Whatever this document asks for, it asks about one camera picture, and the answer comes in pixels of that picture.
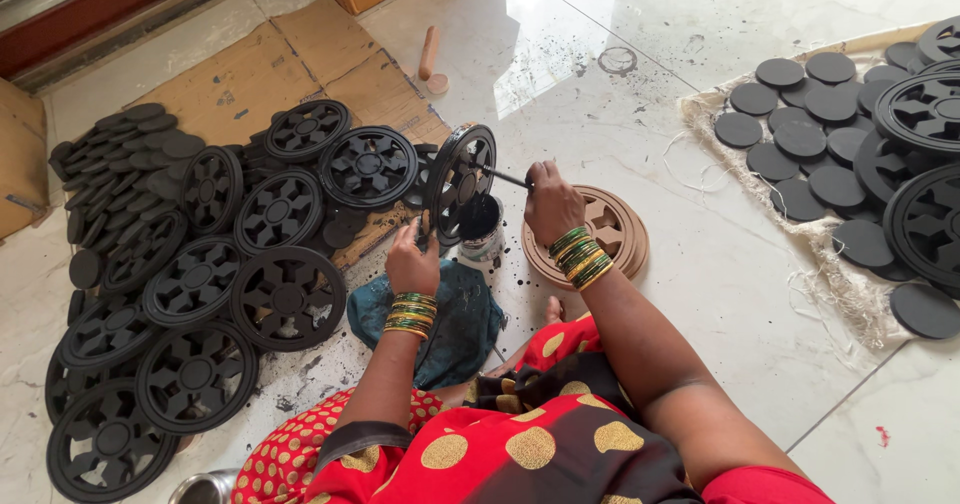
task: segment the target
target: black fabric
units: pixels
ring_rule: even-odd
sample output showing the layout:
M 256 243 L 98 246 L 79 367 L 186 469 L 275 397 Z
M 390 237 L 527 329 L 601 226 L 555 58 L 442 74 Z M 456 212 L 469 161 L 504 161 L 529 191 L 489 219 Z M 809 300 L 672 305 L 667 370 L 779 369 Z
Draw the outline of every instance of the black fabric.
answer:
M 324 467 L 371 446 L 408 449 L 414 436 L 406 428 L 388 421 L 354 421 L 338 427 L 323 441 L 317 453 L 316 476 Z

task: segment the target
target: woman's right hand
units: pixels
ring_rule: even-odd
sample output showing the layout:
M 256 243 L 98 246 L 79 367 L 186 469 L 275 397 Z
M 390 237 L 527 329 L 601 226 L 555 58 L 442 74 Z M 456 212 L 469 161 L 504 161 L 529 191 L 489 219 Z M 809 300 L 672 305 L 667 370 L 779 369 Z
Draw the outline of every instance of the woman's right hand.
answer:
M 579 191 L 560 177 L 553 161 L 534 163 L 527 170 L 534 190 L 527 195 L 523 220 L 534 232 L 538 244 L 550 247 L 561 236 L 582 227 L 585 202 Z

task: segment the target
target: floor tile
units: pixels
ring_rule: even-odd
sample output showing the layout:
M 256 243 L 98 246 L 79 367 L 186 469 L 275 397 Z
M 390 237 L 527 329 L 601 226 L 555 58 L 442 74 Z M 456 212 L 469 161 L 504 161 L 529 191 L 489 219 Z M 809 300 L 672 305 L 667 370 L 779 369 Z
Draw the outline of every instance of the floor tile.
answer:
M 940 502 L 960 479 L 960 338 L 914 339 L 790 453 L 837 504 Z

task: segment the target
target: paint can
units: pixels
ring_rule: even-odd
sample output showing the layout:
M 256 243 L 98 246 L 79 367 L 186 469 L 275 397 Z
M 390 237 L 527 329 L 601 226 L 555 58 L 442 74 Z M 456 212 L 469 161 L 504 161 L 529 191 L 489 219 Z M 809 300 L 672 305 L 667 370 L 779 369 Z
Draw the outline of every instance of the paint can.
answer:
M 503 202 L 495 196 L 480 194 L 469 204 L 475 210 L 463 210 L 471 217 L 461 221 L 460 256 L 473 262 L 494 260 L 503 253 Z

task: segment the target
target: paint splatter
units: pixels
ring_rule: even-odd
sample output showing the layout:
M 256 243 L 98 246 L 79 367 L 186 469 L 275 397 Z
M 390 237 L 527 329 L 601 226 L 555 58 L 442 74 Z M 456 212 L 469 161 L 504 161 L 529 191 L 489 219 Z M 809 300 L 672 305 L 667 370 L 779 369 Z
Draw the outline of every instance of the paint splatter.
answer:
M 880 434 L 879 446 L 881 448 L 887 448 L 890 446 L 890 433 L 887 433 L 887 430 L 883 428 L 883 425 L 877 425 L 876 432 Z

